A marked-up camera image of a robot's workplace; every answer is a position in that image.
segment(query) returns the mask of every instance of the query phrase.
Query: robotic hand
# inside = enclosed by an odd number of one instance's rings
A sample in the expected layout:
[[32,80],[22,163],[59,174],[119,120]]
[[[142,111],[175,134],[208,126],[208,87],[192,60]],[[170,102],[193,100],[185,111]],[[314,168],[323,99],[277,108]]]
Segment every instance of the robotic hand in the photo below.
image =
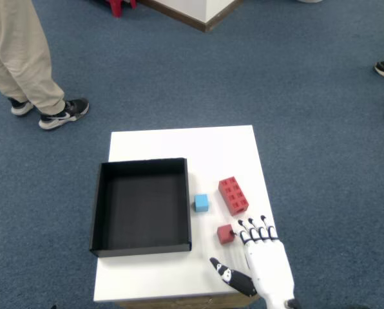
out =
[[260,220],[239,220],[238,233],[245,246],[245,257],[252,278],[232,270],[212,257],[211,263],[222,280],[246,296],[258,293],[268,309],[301,309],[294,298],[294,279],[288,257],[275,227],[261,216]]

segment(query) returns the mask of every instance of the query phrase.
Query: open black box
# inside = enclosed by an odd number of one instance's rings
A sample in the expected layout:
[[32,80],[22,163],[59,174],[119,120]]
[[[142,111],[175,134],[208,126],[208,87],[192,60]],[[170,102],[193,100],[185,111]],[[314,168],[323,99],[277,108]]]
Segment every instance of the open black box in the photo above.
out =
[[90,251],[98,257],[190,251],[185,158],[103,163]]

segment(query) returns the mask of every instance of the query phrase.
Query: white table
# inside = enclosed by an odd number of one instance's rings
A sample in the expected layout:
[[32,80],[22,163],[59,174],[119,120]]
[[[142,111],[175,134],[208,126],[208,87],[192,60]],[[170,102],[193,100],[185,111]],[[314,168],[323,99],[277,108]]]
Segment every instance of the white table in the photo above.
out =
[[[192,251],[98,258],[94,301],[230,294],[209,258],[249,275],[242,243],[221,245],[217,227],[261,214],[273,220],[252,126],[113,132],[109,161],[187,158],[189,195],[208,194],[209,211],[191,209]],[[235,176],[249,202],[232,217],[218,182]]]

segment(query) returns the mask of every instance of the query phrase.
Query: khaki pants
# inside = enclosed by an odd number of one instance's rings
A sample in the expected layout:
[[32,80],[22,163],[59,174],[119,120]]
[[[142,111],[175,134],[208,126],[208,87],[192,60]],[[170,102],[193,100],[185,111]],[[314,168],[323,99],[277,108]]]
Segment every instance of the khaki pants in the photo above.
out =
[[0,0],[0,92],[29,100],[48,115],[64,109],[64,93],[52,79],[46,37],[32,0]]

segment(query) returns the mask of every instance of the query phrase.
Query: red block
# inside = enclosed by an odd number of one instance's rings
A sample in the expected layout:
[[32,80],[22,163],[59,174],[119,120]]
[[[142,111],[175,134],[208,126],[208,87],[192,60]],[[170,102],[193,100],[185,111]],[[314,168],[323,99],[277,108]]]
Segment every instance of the red block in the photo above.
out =
[[232,216],[248,209],[248,201],[242,193],[238,182],[236,182],[235,177],[221,180],[218,189]]
[[218,234],[219,242],[221,244],[230,243],[234,240],[235,235],[233,234],[232,225],[223,225],[218,228],[216,232]]

